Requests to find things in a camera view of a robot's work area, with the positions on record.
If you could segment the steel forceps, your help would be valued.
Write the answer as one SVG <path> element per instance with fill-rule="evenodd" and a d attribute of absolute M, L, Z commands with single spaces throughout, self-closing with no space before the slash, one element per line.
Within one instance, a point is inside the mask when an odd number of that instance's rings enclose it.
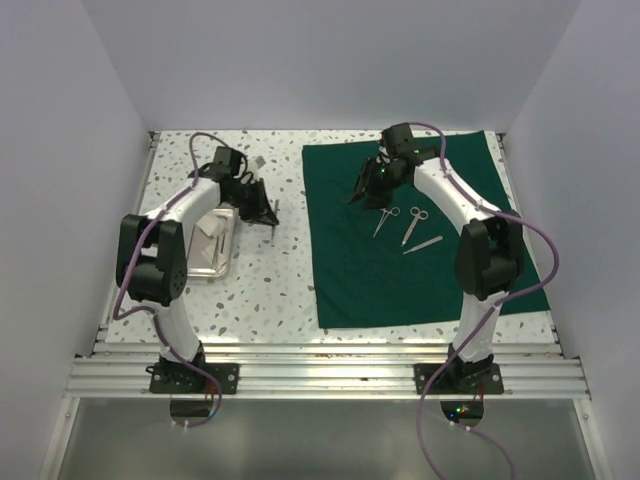
<path fill-rule="evenodd" d="M 378 235 L 389 216 L 397 217 L 400 212 L 401 210 L 399 207 L 382 208 L 379 222 L 374 230 L 372 237 L 375 238 Z"/>

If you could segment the white gauze strip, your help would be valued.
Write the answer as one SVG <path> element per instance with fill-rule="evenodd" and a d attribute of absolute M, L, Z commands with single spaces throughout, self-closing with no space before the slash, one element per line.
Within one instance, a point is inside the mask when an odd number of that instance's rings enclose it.
<path fill-rule="evenodd" d="M 214 245 L 208 245 L 204 250 L 201 251 L 201 257 L 207 264 L 213 264 L 216 258 L 216 250 L 217 248 Z"/>

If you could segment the steel tweezers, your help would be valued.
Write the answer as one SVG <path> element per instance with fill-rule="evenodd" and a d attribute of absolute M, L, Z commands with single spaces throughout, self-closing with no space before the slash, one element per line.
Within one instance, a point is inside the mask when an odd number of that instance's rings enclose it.
<path fill-rule="evenodd" d="M 417 251 L 422 250 L 424 248 L 427 248 L 427 247 L 429 247 L 431 245 L 434 245 L 434 244 L 436 244 L 436 243 L 438 243 L 438 242 L 440 242 L 442 240 L 443 240 L 443 236 L 433 237 L 433 238 L 431 238 L 429 240 L 426 240 L 426 241 L 424 241 L 424 242 L 422 242 L 422 243 L 420 243 L 420 244 L 418 244 L 418 245 L 416 245 L 414 247 L 409 248 L 408 250 L 403 252 L 403 255 L 407 255 L 407 254 L 410 254 L 410 253 L 413 253 L 413 252 L 417 252 Z"/>

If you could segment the steel scissors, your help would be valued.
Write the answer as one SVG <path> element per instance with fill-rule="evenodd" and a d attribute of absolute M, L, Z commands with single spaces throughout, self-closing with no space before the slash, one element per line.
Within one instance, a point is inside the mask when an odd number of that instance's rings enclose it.
<path fill-rule="evenodd" d="M 423 209 L 421 209 L 421 208 L 419 208 L 417 206 L 411 207 L 409 213 L 410 213 L 410 215 L 412 217 L 412 220 L 409 223 L 409 225 L 408 225 L 408 227 L 407 227 L 407 229 L 405 231 L 405 234 L 404 234 L 404 236 L 402 238 L 402 241 L 401 241 L 401 245 L 402 246 L 405 246 L 407 244 L 407 242 L 411 238 L 411 236 L 413 234 L 413 231 L 416 228 L 417 224 L 420 221 L 426 220 L 429 217 L 429 213 L 426 210 L 423 210 Z"/>

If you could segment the stainless steel tray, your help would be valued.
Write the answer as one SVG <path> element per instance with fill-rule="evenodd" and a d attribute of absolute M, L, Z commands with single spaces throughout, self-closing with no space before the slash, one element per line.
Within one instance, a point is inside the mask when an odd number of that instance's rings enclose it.
<path fill-rule="evenodd" d="M 216 208 L 197 221 L 191 234 L 187 267 L 189 279 L 216 279 L 230 265 L 236 210 Z"/>

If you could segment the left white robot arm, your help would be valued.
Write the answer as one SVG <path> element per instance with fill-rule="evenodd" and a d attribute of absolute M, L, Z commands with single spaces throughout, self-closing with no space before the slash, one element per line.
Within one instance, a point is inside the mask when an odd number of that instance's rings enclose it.
<path fill-rule="evenodd" d="M 175 384 L 193 393 L 207 383 L 208 369 L 182 300 L 190 235 L 221 204 L 235 208 L 247 224 L 276 227 L 279 220 L 255 164 L 236 149 L 217 147 L 212 161 L 195 166 L 189 178 L 183 190 L 151 212 L 122 219 L 112 318 L 149 314 L 161 343 L 159 375 L 171 371 Z"/>

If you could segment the green surgical drape cloth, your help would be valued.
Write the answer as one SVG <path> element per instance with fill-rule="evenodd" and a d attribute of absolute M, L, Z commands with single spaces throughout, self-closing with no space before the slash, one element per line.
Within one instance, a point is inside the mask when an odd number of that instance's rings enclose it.
<path fill-rule="evenodd" d="M 360 329 L 456 321 L 463 299 L 454 275 L 459 236 L 446 216 L 424 194 L 404 185 L 391 203 L 400 214 L 389 216 L 373 238 L 381 211 L 349 203 L 363 161 L 376 151 L 374 141 L 302 149 L 319 326 Z M 402 246 L 414 206 L 429 217 Z M 436 236 L 443 240 L 403 255 Z"/>

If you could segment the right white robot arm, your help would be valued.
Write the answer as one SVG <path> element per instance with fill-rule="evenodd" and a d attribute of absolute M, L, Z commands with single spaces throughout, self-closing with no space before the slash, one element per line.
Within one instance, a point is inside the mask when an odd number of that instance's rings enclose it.
<path fill-rule="evenodd" d="M 387 210 L 403 185 L 430 199 L 459 235 L 454 275 L 463 292 L 460 325 L 436 377 L 445 376 L 454 391 L 468 392 L 490 371 L 498 301 L 524 270 L 520 217 L 499 211 L 462 179 L 446 158 L 444 136 L 438 147 L 422 146 L 409 123 L 381 132 L 378 153 L 363 162 L 350 201 Z"/>

